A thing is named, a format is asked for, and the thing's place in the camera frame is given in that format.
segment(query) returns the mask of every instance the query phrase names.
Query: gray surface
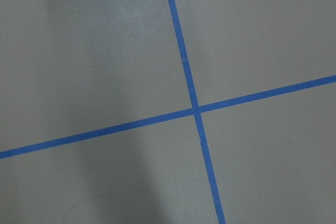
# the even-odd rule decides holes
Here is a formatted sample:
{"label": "gray surface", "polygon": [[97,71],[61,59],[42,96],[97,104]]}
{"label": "gray surface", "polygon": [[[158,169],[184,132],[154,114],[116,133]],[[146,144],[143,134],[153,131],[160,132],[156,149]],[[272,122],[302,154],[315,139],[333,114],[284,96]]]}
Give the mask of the gray surface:
{"label": "gray surface", "polygon": [[167,0],[0,8],[0,150],[191,106]]}
{"label": "gray surface", "polygon": [[336,0],[176,0],[200,104],[335,74]]}
{"label": "gray surface", "polygon": [[336,220],[336,85],[203,114],[227,223]]}
{"label": "gray surface", "polygon": [[192,117],[3,159],[0,174],[0,223],[217,221]]}

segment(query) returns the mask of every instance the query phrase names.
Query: concrete floor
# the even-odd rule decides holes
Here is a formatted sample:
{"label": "concrete floor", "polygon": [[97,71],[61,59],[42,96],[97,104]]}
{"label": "concrete floor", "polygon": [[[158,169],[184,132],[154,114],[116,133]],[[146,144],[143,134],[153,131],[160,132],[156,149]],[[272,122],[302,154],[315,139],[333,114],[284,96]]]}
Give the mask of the concrete floor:
{"label": "concrete floor", "polygon": [[175,1],[201,107],[168,0],[0,0],[0,223],[335,223],[336,0]]}

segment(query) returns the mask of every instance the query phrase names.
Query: blue line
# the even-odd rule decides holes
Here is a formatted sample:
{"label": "blue line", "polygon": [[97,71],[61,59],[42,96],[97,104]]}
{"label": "blue line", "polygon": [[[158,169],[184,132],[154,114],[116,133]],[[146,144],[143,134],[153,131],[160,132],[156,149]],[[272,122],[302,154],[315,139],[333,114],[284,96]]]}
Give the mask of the blue line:
{"label": "blue line", "polygon": [[119,124],[116,126],[103,128],[103,129],[99,129],[95,131],[85,132],[85,133],[81,133],[81,134],[77,134],[73,136],[67,136],[67,137],[50,140],[50,141],[46,141],[46,142],[42,142],[38,144],[32,144],[32,145],[0,152],[0,159],[12,157],[16,155],[22,155],[22,154],[29,153],[29,152],[40,151],[43,149],[48,149],[48,148],[52,148],[52,147],[56,147],[56,146],[60,146],[64,144],[75,143],[75,142],[87,140],[90,138],[113,134],[113,133],[126,131],[130,129],[135,129],[135,128],[139,128],[139,127],[143,127],[143,126],[147,126],[147,125],[151,125],[155,123],[161,123],[161,122],[165,122],[165,121],[169,121],[173,119],[183,118],[189,115],[193,115],[192,109],[180,110],[180,111],[176,111],[173,113],[154,116],[152,118],[146,118],[146,119],[124,123],[124,124]]}
{"label": "blue line", "polygon": [[182,29],[181,29],[180,19],[178,18],[176,3],[175,3],[175,0],[168,0],[168,3],[169,3],[169,8],[170,8],[170,12],[171,12],[171,15],[172,15],[172,19],[173,19],[177,44],[178,44],[179,50],[180,50],[183,70],[184,70],[185,79],[186,79],[186,82],[187,82],[189,96],[190,96],[190,101],[191,101],[191,104],[192,104],[192,108],[194,110],[195,123],[196,123],[197,131],[198,131],[198,134],[199,134],[199,139],[201,141],[201,148],[202,148],[204,163],[205,163],[206,172],[207,172],[207,175],[208,175],[208,180],[209,180],[209,183],[210,183],[211,193],[212,193],[213,200],[214,200],[214,205],[215,205],[215,209],[216,209],[218,223],[219,224],[225,224],[225,217],[224,217],[224,212],[223,212],[223,208],[222,208],[221,198],[219,196],[219,192],[218,192],[218,188],[217,188],[215,172],[214,172],[212,162],[211,162],[211,156],[210,156],[210,152],[209,152],[208,143],[207,143],[207,140],[206,140],[206,135],[205,135],[205,131],[204,131],[202,116],[201,116],[201,113],[199,111],[195,84],[194,84],[193,76],[192,76],[192,73],[191,73],[191,68],[190,68],[190,64],[189,64],[189,60],[188,60],[187,51],[186,51],[186,48],[185,48],[185,43],[184,43],[184,39],[183,39],[183,33],[182,33]]}
{"label": "blue line", "polygon": [[324,77],[324,78],[317,79],[317,80],[306,81],[306,82],[302,82],[302,83],[298,83],[294,85],[289,85],[289,86],[285,86],[282,88],[271,89],[271,90],[267,90],[267,91],[263,91],[263,92],[259,92],[255,94],[249,94],[243,97],[237,97],[237,98],[233,98],[233,99],[229,99],[229,100],[225,100],[221,102],[215,102],[215,103],[211,103],[207,105],[202,105],[200,106],[200,112],[203,113],[203,112],[207,112],[211,110],[218,110],[218,109],[222,109],[225,107],[230,107],[230,106],[234,106],[234,105],[238,105],[238,104],[242,104],[246,102],[256,101],[256,100],[260,100],[260,99],[264,99],[268,97],[274,97],[276,95],[286,94],[286,93],[295,92],[295,91],[299,91],[303,89],[309,89],[309,88],[313,88],[313,87],[317,87],[317,86],[321,86],[321,85],[325,85],[325,84],[329,84],[333,82],[336,82],[336,75]]}

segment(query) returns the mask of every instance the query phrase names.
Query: blue stripe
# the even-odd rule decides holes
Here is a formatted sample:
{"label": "blue stripe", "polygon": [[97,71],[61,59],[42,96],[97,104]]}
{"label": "blue stripe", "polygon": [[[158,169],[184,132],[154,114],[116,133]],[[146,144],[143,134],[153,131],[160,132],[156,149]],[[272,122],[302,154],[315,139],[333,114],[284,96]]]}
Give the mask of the blue stripe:
{"label": "blue stripe", "polygon": [[173,119],[183,118],[189,115],[193,115],[192,109],[180,110],[180,111],[173,112],[173,113],[154,116],[152,118],[119,124],[119,125],[108,127],[108,128],[85,132],[85,133],[81,133],[81,134],[77,134],[73,136],[67,136],[67,137],[50,140],[50,141],[46,141],[46,142],[42,142],[38,144],[32,144],[32,145],[0,152],[0,159],[12,157],[16,155],[22,155],[22,154],[29,153],[29,152],[40,151],[43,149],[48,149],[48,148],[52,148],[52,147],[56,147],[56,146],[60,146],[64,144],[75,143],[75,142],[87,140],[87,139],[98,137],[98,136],[104,136],[104,135],[113,134],[113,133],[117,133],[121,131],[144,127],[144,126],[155,124],[155,123],[161,123],[161,122],[165,122],[165,121],[169,121]]}
{"label": "blue stripe", "polygon": [[255,94],[249,94],[243,97],[237,97],[237,98],[233,98],[233,99],[229,99],[229,100],[225,100],[221,102],[215,102],[215,103],[203,105],[203,106],[200,106],[200,112],[203,113],[203,112],[207,112],[211,110],[218,110],[218,109],[222,109],[225,107],[230,107],[230,106],[234,106],[234,105],[238,105],[238,104],[242,104],[246,102],[256,101],[256,100],[260,100],[260,99],[264,99],[268,97],[274,97],[276,95],[286,94],[286,93],[295,92],[295,91],[299,91],[303,89],[309,89],[309,88],[313,88],[313,87],[317,87],[317,86],[321,86],[321,85],[325,85],[325,84],[329,84],[333,82],[336,82],[336,75],[324,77],[324,78],[317,79],[317,80],[306,81],[306,82],[302,82],[302,83],[298,83],[294,85],[289,85],[289,86],[285,86],[282,88],[267,90],[267,91],[263,91],[263,92],[259,92]]}
{"label": "blue stripe", "polygon": [[170,8],[170,12],[172,15],[172,19],[173,19],[177,44],[180,50],[183,70],[184,70],[185,79],[187,82],[189,96],[190,96],[190,101],[192,104],[192,108],[194,109],[196,127],[197,127],[197,131],[199,134],[199,139],[201,141],[203,159],[204,159],[204,163],[206,167],[206,172],[208,175],[208,180],[210,183],[211,193],[212,193],[213,200],[214,200],[218,223],[225,224],[225,218],[224,218],[221,198],[219,197],[217,182],[215,178],[215,172],[214,172],[212,162],[211,162],[210,152],[209,152],[208,143],[206,140],[206,135],[205,135],[203,121],[202,121],[202,116],[201,116],[201,113],[199,112],[196,89],[195,89],[194,80],[193,80],[193,76],[192,76],[191,69],[190,69],[187,51],[185,48],[180,19],[178,18],[176,3],[175,3],[175,0],[168,0],[168,3],[169,3],[169,8]]}

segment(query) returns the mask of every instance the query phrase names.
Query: painted blue line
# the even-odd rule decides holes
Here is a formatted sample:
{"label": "painted blue line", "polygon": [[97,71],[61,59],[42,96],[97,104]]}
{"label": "painted blue line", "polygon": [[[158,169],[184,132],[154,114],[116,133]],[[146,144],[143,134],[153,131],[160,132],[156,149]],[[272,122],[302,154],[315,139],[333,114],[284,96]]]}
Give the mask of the painted blue line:
{"label": "painted blue line", "polygon": [[228,99],[228,100],[221,101],[221,102],[215,102],[215,103],[211,103],[207,105],[202,105],[200,106],[200,112],[203,113],[203,112],[207,112],[211,110],[218,110],[218,109],[222,109],[225,107],[230,107],[230,106],[234,106],[234,105],[238,105],[238,104],[242,104],[246,102],[256,101],[256,100],[260,100],[260,99],[264,99],[268,97],[274,97],[276,95],[286,94],[286,93],[295,92],[295,91],[299,91],[303,89],[309,89],[309,88],[313,88],[313,87],[317,87],[317,86],[321,86],[325,84],[330,84],[333,82],[336,82],[336,75],[324,77],[324,78],[317,79],[317,80],[306,81],[306,82],[302,82],[302,83],[298,83],[294,85],[289,85],[289,86],[285,86],[282,88],[267,90],[267,91],[263,91],[263,92],[259,92],[255,94],[249,94],[243,97]]}
{"label": "painted blue line", "polygon": [[43,149],[48,149],[48,148],[52,148],[52,147],[56,147],[56,146],[60,146],[64,144],[75,143],[75,142],[87,140],[87,139],[98,137],[98,136],[104,136],[104,135],[113,134],[113,133],[117,133],[121,131],[144,127],[144,126],[155,124],[155,123],[161,123],[161,122],[165,122],[165,121],[169,121],[173,119],[183,118],[189,115],[193,115],[193,109],[180,110],[180,111],[176,111],[173,113],[154,116],[152,118],[141,119],[138,121],[119,124],[116,126],[103,128],[103,129],[99,129],[95,131],[85,132],[85,133],[81,133],[81,134],[77,134],[73,136],[67,136],[67,137],[63,137],[63,138],[59,138],[55,140],[38,143],[38,144],[32,144],[32,145],[28,145],[24,147],[19,147],[16,149],[0,152],[0,159],[22,155],[22,154],[29,153],[29,152],[40,151]]}
{"label": "painted blue line", "polygon": [[209,180],[209,183],[210,183],[210,189],[211,189],[211,193],[212,193],[212,196],[213,196],[213,201],[214,201],[214,205],[215,205],[215,210],[216,210],[216,214],[217,214],[218,223],[219,224],[225,224],[225,218],[224,218],[224,212],[223,212],[223,208],[222,208],[221,198],[220,198],[219,192],[218,192],[217,182],[216,182],[216,178],[215,178],[215,172],[214,172],[214,169],[213,169],[213,166],[212,166],[210,151],[209,151],[209,147],[208,147],[208,143],[207,143],[206,135],[205,135],[205,130],[204,130],[204,126],[203,126],[202,116],[201,116],[201,113],[199,111],[195,84],[194,84],[193,76],[192,76],[192,73],[191,73],[191,68],[190,68],[190,64],[189,64],[189,60],[188,60],[187,51],[186,51],[186,48],[185,48],[185,43],[184,43],[183,33],[182,33],[182,29],[181,29],[180,19],[178,18],[176,3],[175,3],[175,0],[168,0],[168,3],[169,3],[170,12],[171,12],[171,15],[172,15],[173,24],[174,24],[177,44],[178,44],[179,50],[180,50],[184,75],[185,75],[185,79],[186,79],[187,87],[188,87],[188,91],[189,91],[189,96],[190,96],[190,101],[191,101],[191,104],[192,104],[192,108],[194,109],[195,123],[196,123],[197,131],[198,131],[198,134],[199,134],[199,139],[201,141],[201,149],[202,149],[202,153],[203,153],[203,159],[204,159],[204,163],[205,163],[206,172],[207,172],[207,175],[208,175],[208,180]]}

